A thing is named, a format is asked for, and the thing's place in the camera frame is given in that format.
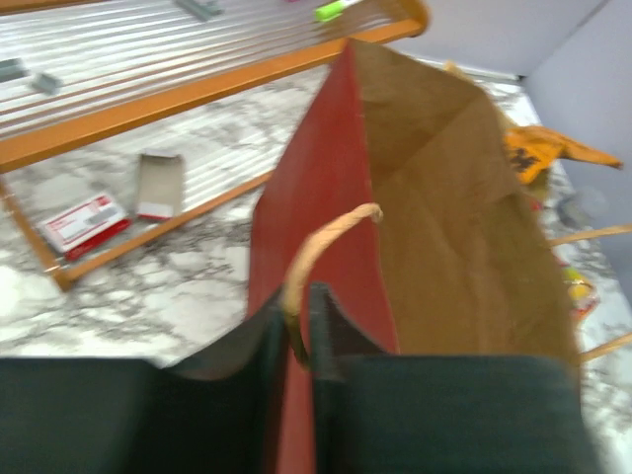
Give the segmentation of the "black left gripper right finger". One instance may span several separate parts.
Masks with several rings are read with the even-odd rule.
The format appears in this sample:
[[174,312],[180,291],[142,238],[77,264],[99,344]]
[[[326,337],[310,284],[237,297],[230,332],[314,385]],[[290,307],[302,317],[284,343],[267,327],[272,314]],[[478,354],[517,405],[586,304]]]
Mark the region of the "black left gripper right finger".
[[320,473],[599,473],[563,367],[548,358],[392,355],[309,289]]

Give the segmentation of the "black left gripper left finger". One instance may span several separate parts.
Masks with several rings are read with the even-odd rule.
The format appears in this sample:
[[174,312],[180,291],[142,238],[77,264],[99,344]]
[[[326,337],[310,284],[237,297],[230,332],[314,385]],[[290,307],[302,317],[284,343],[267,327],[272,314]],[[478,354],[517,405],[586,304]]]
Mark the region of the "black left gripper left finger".
[[285,336],[275,297],[160,367],[130,357],[5,357],[5,473],[268,473]]

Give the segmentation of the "red brown paper bag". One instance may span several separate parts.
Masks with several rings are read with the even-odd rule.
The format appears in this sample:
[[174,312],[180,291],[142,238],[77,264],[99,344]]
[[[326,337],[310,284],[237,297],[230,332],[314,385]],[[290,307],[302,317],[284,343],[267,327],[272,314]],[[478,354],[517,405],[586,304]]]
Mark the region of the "red brown paper bag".
[[286,338],[275,473],[316,469],[309,289],[395,356],[533,356],[578,394],[573,302],[484,90],[350,40],[254,209],[248,306],[275,295]]

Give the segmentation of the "red fruit candy snack bag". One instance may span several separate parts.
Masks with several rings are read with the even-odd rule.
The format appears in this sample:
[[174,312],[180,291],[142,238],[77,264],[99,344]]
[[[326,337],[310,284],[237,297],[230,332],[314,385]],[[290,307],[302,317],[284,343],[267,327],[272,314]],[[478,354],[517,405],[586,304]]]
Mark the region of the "red fruit candy snack bag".
[[593,283],[574,267],[563,264],[562,273],[573,302],[572,317],[580,323],[598,306],[598,292]]

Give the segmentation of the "orange yellow snack bag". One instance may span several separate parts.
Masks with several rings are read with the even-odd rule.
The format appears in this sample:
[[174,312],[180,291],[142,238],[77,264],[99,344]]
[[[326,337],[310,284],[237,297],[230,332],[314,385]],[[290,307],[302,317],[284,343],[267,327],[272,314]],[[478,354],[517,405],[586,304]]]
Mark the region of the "orange yellow snack bag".
[[540,125],[510,128],[504,136],[510,164],[524,185],[532,183],[557,159],[622,169],[618,158]]

